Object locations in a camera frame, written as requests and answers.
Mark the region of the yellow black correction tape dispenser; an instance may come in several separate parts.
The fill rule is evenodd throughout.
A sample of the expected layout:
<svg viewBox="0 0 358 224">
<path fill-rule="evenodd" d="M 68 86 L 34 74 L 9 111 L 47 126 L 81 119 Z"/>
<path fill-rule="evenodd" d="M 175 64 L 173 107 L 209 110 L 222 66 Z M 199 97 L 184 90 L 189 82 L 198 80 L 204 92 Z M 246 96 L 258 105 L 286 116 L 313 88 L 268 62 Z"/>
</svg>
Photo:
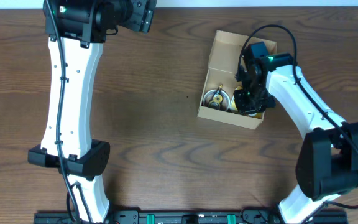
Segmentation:
<svg viewBox="0 0 358 224">
<path fill-rule="evenodd" d="M 211 99 L 208 102 L 208 106 L 210 108 L 214 108 L 216 110 L 220 110 L 221 109 L 221 103 L 223 102 L 223 96 L 221 94 L 221 90 L 222 90 L 223 85 L 220 84 L 219 87 L 216 89 L 216 91 L 214 92 L 213 96 L 211 97 Z"/>
</svg>

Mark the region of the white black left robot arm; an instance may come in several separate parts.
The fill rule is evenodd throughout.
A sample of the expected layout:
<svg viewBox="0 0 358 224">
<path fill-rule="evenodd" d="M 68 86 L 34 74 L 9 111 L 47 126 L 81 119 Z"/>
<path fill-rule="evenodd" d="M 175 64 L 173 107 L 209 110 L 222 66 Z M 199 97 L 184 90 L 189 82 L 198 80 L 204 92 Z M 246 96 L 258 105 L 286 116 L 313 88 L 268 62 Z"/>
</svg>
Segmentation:
<svg viewBox="0 0 358 224">
<path fill-rule="evenodd" d="M 103 183 L 110 145 L 91 137 L 94 78 L 106 38 L 120 27 L 147 33 L 155 0 L 48 0 L 43 4 L 51 57 L 48 120 L 31 164 L 55 168 L 67 188 L 65 213 L 36 213 L 35 223 L 105 223 Z"/>
</svg>

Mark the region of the white masking tape roll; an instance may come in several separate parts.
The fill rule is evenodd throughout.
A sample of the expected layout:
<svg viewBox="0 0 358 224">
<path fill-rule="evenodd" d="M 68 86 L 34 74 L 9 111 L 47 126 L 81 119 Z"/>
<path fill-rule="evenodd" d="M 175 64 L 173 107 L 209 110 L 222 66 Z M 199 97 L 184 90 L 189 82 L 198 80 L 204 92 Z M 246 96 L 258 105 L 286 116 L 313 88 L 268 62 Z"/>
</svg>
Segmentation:
<svg viewBox="0 0 358 224">
<path fill-rule="evenodd" d="M 203 106 L 206 106 L 209 108 L 208 102 L 211 99 L 211 97 L 213 96 L 215 91 L 216 90 L 210 90 L 204 95 L 203 100 L 202 100 Z M 223 102 L 221 103 L 220 111 L 227 111 L 229 109 L 229 104 L 230 104 L 231 100 L 229 98 L 229 95 L 224 90 L 221 90 L 221 94 L 223 96 Z"/>
</svg>

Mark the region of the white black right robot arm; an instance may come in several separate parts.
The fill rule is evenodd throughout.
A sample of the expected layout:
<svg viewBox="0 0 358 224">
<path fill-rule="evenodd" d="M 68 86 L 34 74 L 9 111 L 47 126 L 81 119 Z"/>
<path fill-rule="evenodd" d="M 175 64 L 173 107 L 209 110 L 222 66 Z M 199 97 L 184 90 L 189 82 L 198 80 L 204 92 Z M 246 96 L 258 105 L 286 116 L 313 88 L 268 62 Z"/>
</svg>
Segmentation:
<svg viewBox="0 0 358 224">
<path fill-rule="evenodd" d="M 304 79 L 289 53 L 270 54 L 264 42 L 241 52 L 234 92 L 239 114 L 254 115 L 279 102 L 298 128 L 303 144 L 297 185 L 278 204 L 282 223 L 307 223 L 327 204 L 358 188 L 358 123 L 333 112 Z"/>
</svg>

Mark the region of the cardboard box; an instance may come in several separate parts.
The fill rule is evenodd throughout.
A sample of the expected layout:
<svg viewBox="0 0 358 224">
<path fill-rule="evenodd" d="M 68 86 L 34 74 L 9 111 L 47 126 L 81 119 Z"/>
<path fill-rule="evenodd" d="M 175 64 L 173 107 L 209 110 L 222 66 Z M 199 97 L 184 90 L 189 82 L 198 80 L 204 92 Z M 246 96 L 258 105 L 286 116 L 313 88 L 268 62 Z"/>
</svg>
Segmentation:
<svg viewBox="0 0 358 224">
<path fill-rule="evenodd" d="M 218 30 L 216 32 L 208 60 L 208 71 L 204 82 L 202 97 L 198 109 L 198 117 L 232 124 L 247 129 L 256 129 L 264 120 L 248 116 L 220 111 L 202 105 L 204 95 L 210 90 L 216 90 L 220 84 L 231 100 L 236 87 L 242 83 L 235 79 L 237 63 L 242 46 L 248 36 Z"/>
</svg>

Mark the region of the yellow sticky note pad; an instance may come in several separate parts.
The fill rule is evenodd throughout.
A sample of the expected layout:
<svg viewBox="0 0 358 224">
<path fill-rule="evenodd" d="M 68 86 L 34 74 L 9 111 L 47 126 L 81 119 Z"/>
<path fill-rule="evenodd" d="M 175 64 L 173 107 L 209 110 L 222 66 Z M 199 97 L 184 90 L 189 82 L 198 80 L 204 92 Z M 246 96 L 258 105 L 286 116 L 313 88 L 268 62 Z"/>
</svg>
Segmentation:
<svg viewBox="0 0 358 224">
<path fill-rule="evenodd" d="M 258 112 L 252 105 L 245 105 L 244 102 L 241 100 L 241 93 L 236 94 L 237 90 L 242 89 L 242 86 L 238 86 L 235 88 L 229 105 L 230 112 L 255 119 L 262 119 L 264 115 L 263 112 Z"/>
</svg>

